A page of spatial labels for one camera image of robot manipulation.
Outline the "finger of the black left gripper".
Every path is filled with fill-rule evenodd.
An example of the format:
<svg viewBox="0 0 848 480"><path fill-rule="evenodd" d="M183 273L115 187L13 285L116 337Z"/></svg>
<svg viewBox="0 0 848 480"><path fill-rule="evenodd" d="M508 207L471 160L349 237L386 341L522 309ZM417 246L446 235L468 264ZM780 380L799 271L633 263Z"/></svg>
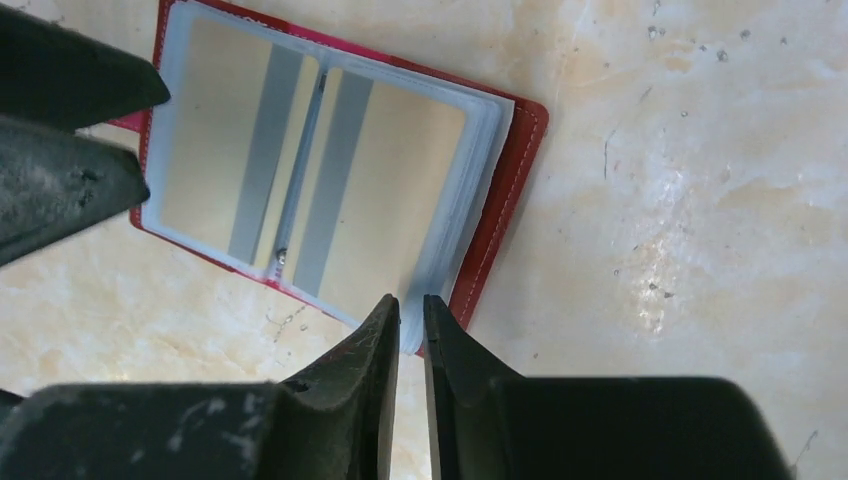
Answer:
<svg viewBox="0 0 848 480"><path fill-rule="evenodd" d="M21 10L1 7L1 113L76 130L161 105L149 61Z"/></svg>
<svg viewBox="0 0 848 480"><path fill-rule="evenodd" d="M1 119L1 263L8 265L147 201L135 152Z"/></svg>

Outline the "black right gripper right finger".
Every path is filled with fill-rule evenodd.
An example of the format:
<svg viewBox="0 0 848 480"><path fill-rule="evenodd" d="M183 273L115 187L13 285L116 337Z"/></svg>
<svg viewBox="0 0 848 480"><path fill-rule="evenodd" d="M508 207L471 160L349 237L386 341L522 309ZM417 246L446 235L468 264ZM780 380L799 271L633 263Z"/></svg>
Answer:
<svg viewBox="0 0 848 480"><path fill-rule="evenodd" d="M423 298L426 390L436 479L528 479L508 390L529 379L469 333L438 295Z"/></svg>

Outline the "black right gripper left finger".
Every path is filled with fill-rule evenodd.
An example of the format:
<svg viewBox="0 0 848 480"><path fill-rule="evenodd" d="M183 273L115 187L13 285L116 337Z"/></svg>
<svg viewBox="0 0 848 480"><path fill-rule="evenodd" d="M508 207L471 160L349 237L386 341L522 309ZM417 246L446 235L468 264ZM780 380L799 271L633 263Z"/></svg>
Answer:
<svg viewBox="0 0 848 480"><path fill-rule="evenodd" d="M281 479L386 479L398 379L398 300L384 295L348 337L281 382Z"/></svg>

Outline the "red leather card holder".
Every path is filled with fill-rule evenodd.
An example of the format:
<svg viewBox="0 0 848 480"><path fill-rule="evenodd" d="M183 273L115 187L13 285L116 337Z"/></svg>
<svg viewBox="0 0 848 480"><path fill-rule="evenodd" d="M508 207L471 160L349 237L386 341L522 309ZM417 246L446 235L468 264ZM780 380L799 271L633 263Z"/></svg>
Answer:
<svg viewBox="0 0 848 480"><path fill-rule="evenodd" d="M209 252L160 222L178 113L176 98L191 24L198 16L312 56L320 64L266 269ZM352 327L363 319L340 316L282 278L329 70L341 68L464 110L463 134L409 289L402 298L395 296L401 308L400 349L406 354L419 351L425 338L422 303L428 294L442 297L461 326L469 323L546 131L549 115L543 105L225 1L160 2L153 62L171 98L139 117L140 156L151 196L132 212L132 224Z"/></svg>

